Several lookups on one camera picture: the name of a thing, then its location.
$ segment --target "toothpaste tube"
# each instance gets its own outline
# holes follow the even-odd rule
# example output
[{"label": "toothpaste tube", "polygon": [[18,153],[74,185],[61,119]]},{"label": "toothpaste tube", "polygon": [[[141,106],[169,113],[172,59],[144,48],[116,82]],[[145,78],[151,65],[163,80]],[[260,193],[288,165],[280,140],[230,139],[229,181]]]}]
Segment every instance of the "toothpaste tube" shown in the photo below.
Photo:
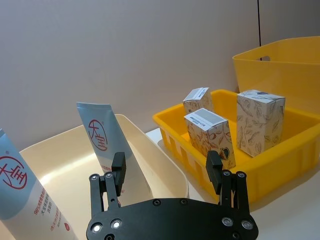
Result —
[{"label": "toothpaste tube", "polygon": [[124,152],[126,174],[119,202],[131,205],[153,198],[151,189],[141,171],[116,116],[109,104],[77,102],[77,109],[104,173],[111,172],[114,155]]},{"label": "toothpaste tube", "polygon": [[78,239],[2,129],[0,129],[0,220],[16,240]]}]

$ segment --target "gray wall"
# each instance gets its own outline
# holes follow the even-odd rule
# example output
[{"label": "gray wall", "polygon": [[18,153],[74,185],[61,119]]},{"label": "gray wall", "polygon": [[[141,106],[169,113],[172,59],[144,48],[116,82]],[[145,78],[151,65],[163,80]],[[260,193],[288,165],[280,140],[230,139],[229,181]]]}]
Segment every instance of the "gray wall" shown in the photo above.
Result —
[{"label": "gray wall", "polygon": [[235,90],[232,56],[258,46],[256,0],[2,0],[0,128],[16,146],[112,104],[143,131],[192,89]]},{"label": "gray wall", "polygon": [[320,0],[259,0],[261,44],[320,35]]}]

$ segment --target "yellow plastic crate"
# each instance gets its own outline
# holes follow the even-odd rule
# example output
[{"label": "yellow plastic crate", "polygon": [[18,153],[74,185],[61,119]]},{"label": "yellow plastic crate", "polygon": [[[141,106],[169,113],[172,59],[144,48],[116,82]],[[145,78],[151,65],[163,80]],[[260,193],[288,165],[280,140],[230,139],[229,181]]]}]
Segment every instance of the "yellow plastic crate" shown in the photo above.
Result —
[{"label": "yellow plastic crate", "polygon": [[[211,92],[214,111],[229,120],[236,167],[233,173],[247,174],[249,202],[261,199],[269,192],[314,167],[320,153],[320,116],[289,107],[285,108],[281,143],[256,157],[237,148],[237,94],[227,90]],[[153,120],[161,130],[164,145],[216,200],[206,171],[206,157],[190,143],[184,120],[183,104],[156,113]]]},{"label": "yellow plastic crate", "polygon": [[233,63],[240,92],[285,96],[288,107],[320,114],[320,36],[276,41],[234,56]]}]

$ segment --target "cardboard box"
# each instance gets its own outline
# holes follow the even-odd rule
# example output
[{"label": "cardboard box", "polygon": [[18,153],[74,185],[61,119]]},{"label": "cardboard box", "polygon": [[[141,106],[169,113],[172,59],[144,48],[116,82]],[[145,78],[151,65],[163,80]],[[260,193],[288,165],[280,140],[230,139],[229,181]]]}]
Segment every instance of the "cardboard box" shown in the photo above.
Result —
[{"label": "cardboard box", "polygon": [[237,95],[237,147],[252,157],[280,143],[286,99],[249,90]]},{"label": "cardboard box", "polygon": [[192,113],[201,108],[213,111],[214,107],[208,87],[193,89],[183,100],[183,106],[186,114]]},{"label": "cardboard box", "polygon": [[227,119],[201,108],[184,117],[191,144],[207,156],[209,150],[218,152],[223,169],[236,166],[229,122]]}]

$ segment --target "beige plastic bin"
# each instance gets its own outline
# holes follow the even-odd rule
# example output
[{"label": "beige plastic bin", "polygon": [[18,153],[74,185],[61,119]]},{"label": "beige plastic bin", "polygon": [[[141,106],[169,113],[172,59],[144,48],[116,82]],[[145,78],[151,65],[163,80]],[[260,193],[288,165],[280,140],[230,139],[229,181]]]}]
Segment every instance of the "beige plastic bin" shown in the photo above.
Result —
[{"label": "beige plastic bin", "polygon": [[[189,196],[183,172],[137,126],[116,114],[122,131],[152,189],[155,198]],[[86,240],[91,219],[89,176],[103,174],[83,125],[22,150],[49,195],[72,225],[79,240]],[[0,222],[0,240],[14,240]]]}]

